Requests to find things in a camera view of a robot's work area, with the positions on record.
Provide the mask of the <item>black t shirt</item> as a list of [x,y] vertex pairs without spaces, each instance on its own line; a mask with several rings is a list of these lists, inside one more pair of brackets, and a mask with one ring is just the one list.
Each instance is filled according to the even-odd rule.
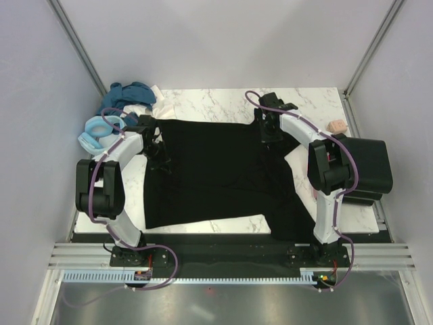
[[170,167],[146,164],[146,228],[262,215],[275,239],[312,240],[315,222],[286,162],[299,145],[291,135],[267,145],[257,121],[159,120],[157,125]]

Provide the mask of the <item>black and pink drawer box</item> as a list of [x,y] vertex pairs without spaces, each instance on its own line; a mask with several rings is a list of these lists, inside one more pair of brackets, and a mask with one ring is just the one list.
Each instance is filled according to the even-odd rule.
[[[351,154],[358,171],[357,187],[345,194],[343,202],[371,206],[393,187],[386,143],[381,140],[334,135]],[[353,186],[355,172],[344,151],[332,140],[309,144],[307,176],[313,188],[324,194]]]

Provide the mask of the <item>blue t shirt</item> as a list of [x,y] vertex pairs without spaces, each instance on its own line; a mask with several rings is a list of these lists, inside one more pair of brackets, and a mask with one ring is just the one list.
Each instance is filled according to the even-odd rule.
[[128,105],[142,105],[151,108],[156,103],[156,96],[149,86],[135,81],[122,86],[121,83],[112,83],[110,90],[102,98],[98,112],[104,108],[123,109]]

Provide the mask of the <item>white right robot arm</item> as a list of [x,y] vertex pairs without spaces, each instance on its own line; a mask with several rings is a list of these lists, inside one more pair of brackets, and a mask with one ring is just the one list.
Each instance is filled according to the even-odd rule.
[[313,230],[319,242],[310,249],[311,261],[320,267],[334,259],[329,245],[342,237],[339,220],[345,194],[358,186],[356,162],[346,146],[331,133],[292,111],[263,108],[265,135],[285,132],[308,150],[307,177],[317,191],[316,222]]

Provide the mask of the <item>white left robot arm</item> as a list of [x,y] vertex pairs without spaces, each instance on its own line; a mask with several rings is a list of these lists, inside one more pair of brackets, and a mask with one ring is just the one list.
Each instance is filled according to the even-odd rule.
[[152,169],[171,172],[164,142],[157,140],[159,128],[155,118],[141,115],[135,126],[121,129],[119,138],[100,155],[76,165],[77,210],[104,226],[114,242],[126,248],[125,259],[134,266],[146,263],[149,251],[143,232],[124,209],[122,170],[135,156],[143,155]]

